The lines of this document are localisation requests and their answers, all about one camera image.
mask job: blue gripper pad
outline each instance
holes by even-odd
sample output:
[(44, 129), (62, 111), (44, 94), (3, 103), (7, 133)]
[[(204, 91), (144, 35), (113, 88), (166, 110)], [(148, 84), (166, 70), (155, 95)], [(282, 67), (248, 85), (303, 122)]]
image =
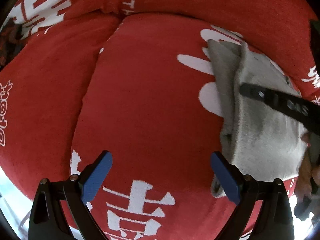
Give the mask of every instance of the blue gripper pad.
[(81, 200), (84, 204), (95, 198), (112, 166), (112, 155), (110, 152), (104, 151), (98, 158), (101, 159), (100, 162), (83, 185)]
[(228, 199), (238, 205), (241, 200), (240, 186), (234, 178), (230, 165), (220, 152), (211, 155), (211, 168), (217, 176)]

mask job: screw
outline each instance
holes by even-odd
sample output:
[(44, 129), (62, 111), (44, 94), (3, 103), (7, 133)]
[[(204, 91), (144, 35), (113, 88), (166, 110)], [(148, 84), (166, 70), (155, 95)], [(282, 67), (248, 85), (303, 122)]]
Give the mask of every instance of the screw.
[(71, 181), (75, 181), (77, 179), (78, 179), (78, 175), (77, 174), (73, 174), (73, 175), (70, 176), (70, 180)]
[(251, 181), (253, 178), (251, 175), (247, 174), (243, 176), (246, 181)]
[(281, 179), (275, 179), (276, 184), (282, 185), (282, 180)]
[(47, 182), (48, 182), (48, 179), (41, 179), (40, 184), (41, 184), (41, 185), (44, 185), (44, 184), (46, 184)]

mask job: folded gray cloth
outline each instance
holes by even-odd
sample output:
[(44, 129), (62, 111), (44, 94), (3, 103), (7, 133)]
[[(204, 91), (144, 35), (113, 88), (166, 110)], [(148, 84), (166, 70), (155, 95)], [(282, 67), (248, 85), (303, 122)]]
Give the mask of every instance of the folded gray cloth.
[[(268, 57), (249, 51), (246, 43), (209, 40), (208, 45), (224, 114), (223, 156), (256, 180), (296, 177), (306, 149), (300, 139), (305, 128), (262, 102), (242, 97), (239, 86), (251, 83), (295, 96), (299, 93)], [(215, 197), (225, 196), (216, 177), (211, 192)]]

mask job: person's thumb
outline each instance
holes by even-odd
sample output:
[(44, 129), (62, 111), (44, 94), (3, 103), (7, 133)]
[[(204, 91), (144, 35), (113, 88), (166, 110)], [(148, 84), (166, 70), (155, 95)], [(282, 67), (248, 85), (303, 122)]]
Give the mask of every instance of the person's thumb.
[(320, 166), (312, 169), (311, 175), (317, 185), (320, 185)]

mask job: gray fabric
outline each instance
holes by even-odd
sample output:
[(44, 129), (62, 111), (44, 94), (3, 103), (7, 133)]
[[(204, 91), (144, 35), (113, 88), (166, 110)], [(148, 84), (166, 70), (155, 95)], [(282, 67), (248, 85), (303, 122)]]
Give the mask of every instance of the gray fabric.
[[(256, 180), (287, 180), (297, 176), (306, 144), (302, 124), (262, 102), (239, 94), (242, 83), (261, 85), (299, 96), (270, 59), (249, 51), (248, 45), (208, 41), (209, 54), (224, 114), (220, 133), (222, 154), (243, 174)], [(225, 196), (214, 177), (211, 192)]]

